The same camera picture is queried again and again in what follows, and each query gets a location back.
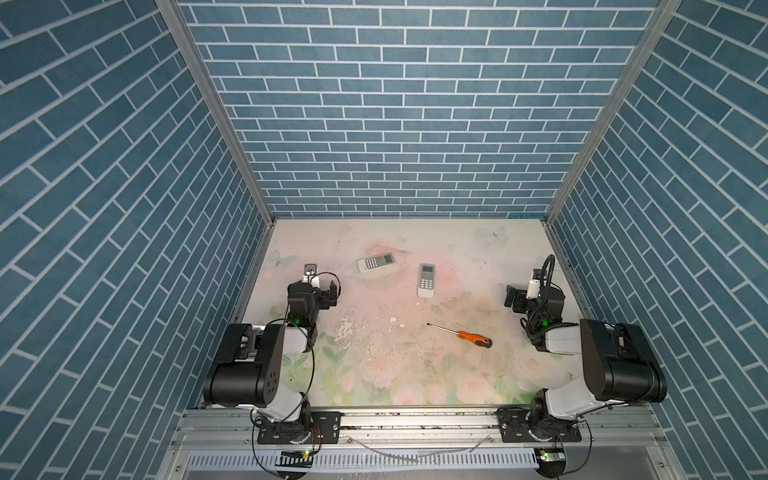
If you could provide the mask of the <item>orange handled screwdriver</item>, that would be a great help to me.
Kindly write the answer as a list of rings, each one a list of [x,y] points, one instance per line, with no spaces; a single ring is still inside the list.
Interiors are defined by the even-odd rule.
[[[427,323],[427,326],[437,328],[441,331],[448,332],[450,334],[455,335],[457,338],[461,340],[468,341],[472,343],[473,345],[483,347],[483,348],[491,348],[492,347],[492,340],[486,336],[476,334],[476,333],[470,333],[463,330],[451,330],[446,327],[438,326],[432,323]]]

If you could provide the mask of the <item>white remote control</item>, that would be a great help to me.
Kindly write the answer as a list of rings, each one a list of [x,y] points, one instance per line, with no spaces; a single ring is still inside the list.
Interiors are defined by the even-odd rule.
[[[394,266],[395,257],[394,257],[394,254],[391,252],[383,253],[379,255],[373,255],[370,257],[359,259],[356,262],[356,265],[358,270],[361,273],[371,272],[374,270],[380,270],[380,269]]]
[[[417,295],[420,298],[429,299],[435,295],[435,266],[421,264],[419,266]]]

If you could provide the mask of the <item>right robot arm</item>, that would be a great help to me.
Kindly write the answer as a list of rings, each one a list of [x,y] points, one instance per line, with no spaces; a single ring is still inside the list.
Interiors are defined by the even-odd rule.
[[[531,401],[528,428],[543,439],[564,434],[586,414],[604,408],[660,403],[666,377],[642,331],[633,324],[562,319],[565,296],[537,280],[526,290],[506,287],[504,305],[521,314],[533,347],[581,359],[581,373],[568,383],[543,388]]]

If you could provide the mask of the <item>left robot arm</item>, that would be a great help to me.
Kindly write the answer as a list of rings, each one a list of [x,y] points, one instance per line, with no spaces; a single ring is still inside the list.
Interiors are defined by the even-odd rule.
[[[341,295],[337,276],[326,290],[320,287],[319,277],[318,273],[309,274],[287,287],[283,317],[264,326],[227,326],[203,382],[207,405],[249,408],[260,428],[310,428],[308,393],[283,385],[280,375],[284,355],[308,353],[315,357],[319,313],[335,307]]]

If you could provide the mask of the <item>white remote control tilted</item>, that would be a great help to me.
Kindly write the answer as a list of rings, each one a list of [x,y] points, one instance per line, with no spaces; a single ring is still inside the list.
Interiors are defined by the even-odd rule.
[[[370,257],[359,259],[356,262],[356,265],[358,270],[361,273],[371,272],[374,270],[380,270],[380,269],[394,266],[395,257],[394,257],[394,254],[391,252],[383,253],[379,255],[373,255]]]

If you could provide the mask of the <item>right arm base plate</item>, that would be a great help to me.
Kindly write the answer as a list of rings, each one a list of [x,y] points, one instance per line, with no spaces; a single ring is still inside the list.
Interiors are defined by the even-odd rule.
[[[495,415],[503,443],[582,441],[581,432],[573,420],[557,419],[548,413],[520,406],[499,408]]]

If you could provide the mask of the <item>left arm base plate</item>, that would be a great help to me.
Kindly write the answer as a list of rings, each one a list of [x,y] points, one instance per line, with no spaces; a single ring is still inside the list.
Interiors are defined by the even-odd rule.
[[[271,422],[257,416],[255,430],[260,445],[309,444],[314,434],[316,443],[337,444],[341,429],[342,413],[339,411],[314,411],[302,413],[295,421]]]

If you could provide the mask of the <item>aluminium mounting rail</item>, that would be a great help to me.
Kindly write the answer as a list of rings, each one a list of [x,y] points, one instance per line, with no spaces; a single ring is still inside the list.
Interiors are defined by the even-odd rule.
[[[545,445],[530,433],[521,407],[315,407],[312,417],[333,447]],[[243,449],[252,443],[250,415],[239,409],[196,409],[184,413],[172,447],[176,450]],[[661,447],[665,434],[648,407],[616,407],[588,414],[557,442],[566,446]]]

